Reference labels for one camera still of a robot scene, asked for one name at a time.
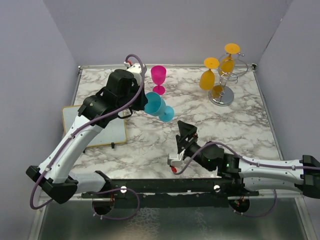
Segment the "blue wine glass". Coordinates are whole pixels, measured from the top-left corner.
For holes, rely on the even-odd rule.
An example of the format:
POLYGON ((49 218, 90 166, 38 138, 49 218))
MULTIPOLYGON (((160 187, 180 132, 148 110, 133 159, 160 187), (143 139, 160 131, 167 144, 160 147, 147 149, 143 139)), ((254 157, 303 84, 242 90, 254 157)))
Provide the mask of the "blue wine glass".
POLYGON ((148 92, 145 96, 147 98, 147 104, 144 107, 146 114, 158 117, 162 122, 170 122, 174 118, 174 109, 167 105, 159 94, 148 92))

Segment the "pink wine glass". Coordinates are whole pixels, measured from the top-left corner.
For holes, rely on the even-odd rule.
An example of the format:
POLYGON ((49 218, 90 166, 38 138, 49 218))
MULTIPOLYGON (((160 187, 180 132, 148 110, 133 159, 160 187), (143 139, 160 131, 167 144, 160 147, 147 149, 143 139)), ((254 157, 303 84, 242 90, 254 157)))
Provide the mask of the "pink wine glass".
POLYGON ((151 79, 155 84, 155 87, 152 91, 159 95, 163 95, 166 91, 165 87, 163 86, 167 76, 166 68, 162 65, 153 66, 150 70, 150 74, 151 79))

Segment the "yellow wine glass front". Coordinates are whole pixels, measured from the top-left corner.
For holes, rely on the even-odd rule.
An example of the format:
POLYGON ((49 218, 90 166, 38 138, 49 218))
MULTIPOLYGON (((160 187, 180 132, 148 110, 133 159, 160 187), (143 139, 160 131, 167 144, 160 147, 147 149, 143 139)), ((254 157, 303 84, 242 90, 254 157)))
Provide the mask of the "yellow wine glass front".
POLYGON ((204 60, 203 64, 207 70, 200 77, 199 87, 202 90, 209 91, 215 84, 215 74, 212 70, 217 69, 220 62, 215 57, 208 57, 204 60))

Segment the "yellow wine glass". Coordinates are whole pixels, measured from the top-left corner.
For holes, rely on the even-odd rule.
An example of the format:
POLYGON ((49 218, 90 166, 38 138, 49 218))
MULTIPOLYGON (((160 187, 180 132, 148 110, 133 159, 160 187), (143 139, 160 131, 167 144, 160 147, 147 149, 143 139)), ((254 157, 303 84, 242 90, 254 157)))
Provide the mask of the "yellow wine glass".
POLYGON ((203 64, 207 70, 200 77, 199 87, 202 90, 209 91, 215 84, 215 74, 212 70, 217 69, 220 62, 215 57, 208 57, 204 60, 203 64))
POLYGON ((222 76, 227 76, 234 68, 235 61, 233 60, 233 55, 236 55, 240 52, 240 47, 236 43, 228 43, 225 45, 224 50, 227 55, 220 62, 220 71, 219 73, 222 76))

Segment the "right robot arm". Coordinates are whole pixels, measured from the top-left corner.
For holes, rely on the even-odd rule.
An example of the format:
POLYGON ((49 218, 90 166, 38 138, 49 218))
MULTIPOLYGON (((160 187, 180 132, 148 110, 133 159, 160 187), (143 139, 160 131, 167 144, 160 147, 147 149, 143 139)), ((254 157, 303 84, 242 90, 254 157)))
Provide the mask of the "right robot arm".
POLYGON ((199 146, 197 127, 181 120, 176 135, 179 158, 189 157, 229 182, 233 195, 259 190, 289 190, 305 197, 320 197, 320 162, 311 155, 295 160, 265 160, 241 156, 227 145, 209 141, 199 146))

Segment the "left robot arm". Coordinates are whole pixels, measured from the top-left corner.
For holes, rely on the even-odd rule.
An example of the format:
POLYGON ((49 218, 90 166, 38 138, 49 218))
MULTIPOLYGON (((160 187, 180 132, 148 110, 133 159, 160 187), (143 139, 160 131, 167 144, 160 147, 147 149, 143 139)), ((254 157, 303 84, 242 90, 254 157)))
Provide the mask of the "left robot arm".
POLYGON ((103 172, 74 174, 71 170, 88 144, 111 121, 121 118, 119 112, 145 110, 145 73, 145 69, 132 66, 114 70, 106 85, 83 101, 71 128, 53 152, 40 165, 28 167, 27 176, 52 201, 64 204, 78 193, 94 192, 101 198, 110 193, 110 179, 103 172))

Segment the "chrome wine glass rack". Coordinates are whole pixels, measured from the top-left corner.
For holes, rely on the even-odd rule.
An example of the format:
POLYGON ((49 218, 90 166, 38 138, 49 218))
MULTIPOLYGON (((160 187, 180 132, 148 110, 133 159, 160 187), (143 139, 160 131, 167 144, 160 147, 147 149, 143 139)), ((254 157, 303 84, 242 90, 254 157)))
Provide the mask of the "chrome wine glass rack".
POLYGON ((219 66, 217 68, 217 72, 219 75, 218 83, 215 84, 208 93, 209 100, 213 104, 220 107, 229 106, 234 101, 234 92, 228 86, 228 84, 237 84, 239 78, 249 71, 248 64, 243 60, 245 55, 239 52, 238 54, 232 55, 232 60, 234 60, 234 67, 231 73, 229 73, 227 76, 222 76, 220 74, 220 64, 222 59, 226 56, 227 53, 219 58, 219 66))

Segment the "yellow wine glass rear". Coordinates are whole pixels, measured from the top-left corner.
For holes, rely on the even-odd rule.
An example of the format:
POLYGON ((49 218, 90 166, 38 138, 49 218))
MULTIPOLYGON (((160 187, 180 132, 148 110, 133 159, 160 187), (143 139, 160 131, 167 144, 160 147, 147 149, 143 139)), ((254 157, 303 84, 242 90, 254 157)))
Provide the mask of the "yellow wine glass rear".
POLYGON ((235 61, 233 60, 233 55, 236 55, 240 52, 240 47, 236 43, 228 43, 225 45, 224 50, 227 55, 220 62, 220 71, 219 73, 222 76, 227 76, 234 68, 235 61))

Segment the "small yellow-framed whiteboard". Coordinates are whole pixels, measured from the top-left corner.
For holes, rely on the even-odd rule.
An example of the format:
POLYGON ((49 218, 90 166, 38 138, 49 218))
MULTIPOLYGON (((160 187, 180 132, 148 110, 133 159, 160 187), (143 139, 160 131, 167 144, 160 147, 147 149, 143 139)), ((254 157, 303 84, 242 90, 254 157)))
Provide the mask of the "small yellow-framed whiteboard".
MULTIPOLYGON (((64 133, 71 128, 80 105, 65 106, 61 110, 64 133)), ((89 144, 90 147, 101 147, 112 144, 122 144, 127 141, 127 127, 124 119, 112 120, 89 144)))

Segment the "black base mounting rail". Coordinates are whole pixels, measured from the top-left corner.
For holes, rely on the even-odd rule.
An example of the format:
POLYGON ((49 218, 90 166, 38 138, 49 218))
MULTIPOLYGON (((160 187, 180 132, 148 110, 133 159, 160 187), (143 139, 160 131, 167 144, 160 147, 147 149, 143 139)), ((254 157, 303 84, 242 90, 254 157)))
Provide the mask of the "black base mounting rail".
POLYGON ((113 200, 119 209, 140 208, 227 208, 228 199, 258 196, 245 189, 240 178, 140 178, 107 179, 99 192, 82 193, 84 199, 113 200))

